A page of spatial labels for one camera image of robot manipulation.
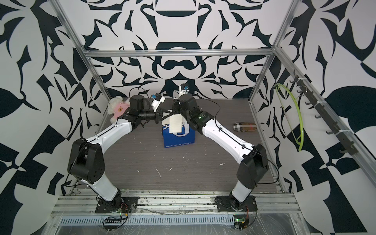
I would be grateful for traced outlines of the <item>blue white paper bag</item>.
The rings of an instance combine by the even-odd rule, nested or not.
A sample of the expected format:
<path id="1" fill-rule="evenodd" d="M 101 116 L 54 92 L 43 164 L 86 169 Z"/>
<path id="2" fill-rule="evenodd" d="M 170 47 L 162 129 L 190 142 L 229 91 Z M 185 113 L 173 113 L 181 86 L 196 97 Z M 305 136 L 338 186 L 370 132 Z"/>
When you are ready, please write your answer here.
<path id="1" fill-rule="evenodd" d="M 188 125 L 182 117 L 181 133 L 169 132 L 169 117 L 162 121 L 162 136 L 164 139 L 164 148 L 190 145 L 195 142 L 195 131 Z"/>

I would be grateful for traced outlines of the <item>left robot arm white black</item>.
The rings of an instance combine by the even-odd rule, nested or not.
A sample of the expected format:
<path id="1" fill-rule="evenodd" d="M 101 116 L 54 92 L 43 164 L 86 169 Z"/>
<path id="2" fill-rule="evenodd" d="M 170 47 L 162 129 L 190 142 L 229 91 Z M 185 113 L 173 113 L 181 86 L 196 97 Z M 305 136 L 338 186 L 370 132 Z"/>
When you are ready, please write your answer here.
<path id="1" fill-rule="evenodd" d="M 115 206 L 121 204 L 121 193 L 105 174 L 105 152 L 123 136 L 144 126 L 151 120 L 156 123 L 164 119 L 166 110 L 159 106 L 165 97 L 156 93 L 148 99 L 134 95 L 125 101 L 122 97 L 112 98 L 107 107 L 111 125 L 88 139 L 76 140 L 71 148 L 68 173 L 88 185 L 105 202 Z"/>

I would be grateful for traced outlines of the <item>white paper receipt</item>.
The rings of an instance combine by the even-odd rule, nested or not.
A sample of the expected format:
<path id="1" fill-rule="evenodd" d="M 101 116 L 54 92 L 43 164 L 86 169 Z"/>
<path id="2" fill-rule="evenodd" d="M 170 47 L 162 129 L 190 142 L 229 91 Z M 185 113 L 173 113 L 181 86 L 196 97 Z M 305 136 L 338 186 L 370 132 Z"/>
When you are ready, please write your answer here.
<path id="1" fill-rule="evenodd" d="M 169 117 L 169 132 L 181 133 L 182 131 L 182 116 L 180 114 L 173 114 Z"/>

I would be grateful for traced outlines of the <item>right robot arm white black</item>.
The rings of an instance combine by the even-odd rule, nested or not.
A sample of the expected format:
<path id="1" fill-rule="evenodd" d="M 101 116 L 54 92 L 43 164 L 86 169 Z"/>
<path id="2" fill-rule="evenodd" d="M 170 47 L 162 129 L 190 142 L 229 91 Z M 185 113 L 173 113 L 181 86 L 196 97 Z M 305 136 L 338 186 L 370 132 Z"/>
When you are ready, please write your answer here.
<path id="1" fill-rule="evenodd" d="M 193 130 L 213 140 L 236 160 L 239 164 L 238 181 L 229 195 L 229 201 L 233 207 L 244 204 L 269 170 L 265 148 L 261 144 L 254 146 L 227 130 L 215 116 L 200 109 L 191 94 L 175 99 L 172 111 L 181 114 Z"/>

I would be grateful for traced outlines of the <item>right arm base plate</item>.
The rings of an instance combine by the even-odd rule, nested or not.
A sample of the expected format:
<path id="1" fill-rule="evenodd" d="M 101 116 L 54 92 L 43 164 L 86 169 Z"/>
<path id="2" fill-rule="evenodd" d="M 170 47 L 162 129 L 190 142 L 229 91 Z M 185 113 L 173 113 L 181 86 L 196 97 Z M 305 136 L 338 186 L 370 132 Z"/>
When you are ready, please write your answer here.
<path id="1" fill-rule="evenodd" d="M 229 196 L 217 196 L 214 199 L 219 212 L 256 212 L 258 210 L 255 197 L 249 195 L 243 202 L 239 202 L 231 194 Z"/>

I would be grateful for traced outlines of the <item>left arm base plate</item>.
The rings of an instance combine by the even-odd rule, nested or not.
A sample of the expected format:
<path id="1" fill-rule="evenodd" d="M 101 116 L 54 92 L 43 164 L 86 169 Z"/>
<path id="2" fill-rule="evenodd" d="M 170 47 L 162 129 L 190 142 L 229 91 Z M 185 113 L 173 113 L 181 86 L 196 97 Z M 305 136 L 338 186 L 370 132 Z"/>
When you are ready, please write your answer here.
<path id="1" fill-rule="evenodd" d="M 105 201 L 97 196 L 95 213 L 129 213 L 137 209 L 138 197 L 115 197 L 113 201 Z"/>

